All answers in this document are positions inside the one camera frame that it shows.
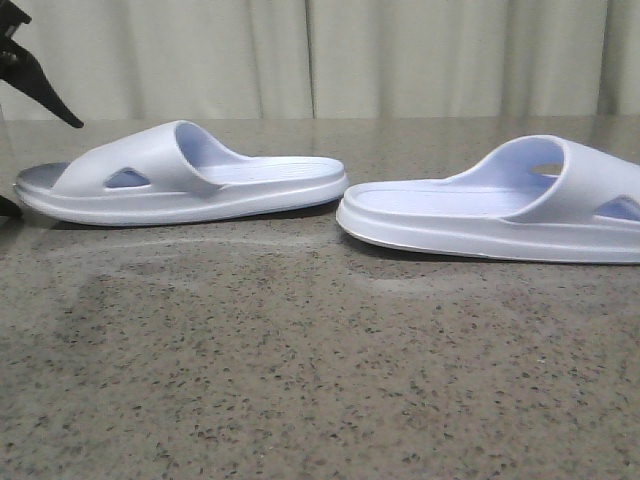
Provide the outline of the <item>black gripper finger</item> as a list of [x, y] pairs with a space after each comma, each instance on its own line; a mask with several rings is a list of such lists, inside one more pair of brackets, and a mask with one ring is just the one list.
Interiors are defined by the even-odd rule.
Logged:
[[22, 216], [22, 211], [12, 200], [0, 196], [0, 215], [2, 217], [20, 218]]
[[1, 79], [74, 128], [84, 123], [64, 104], [39, 61], [12, 39], [1, 41]]

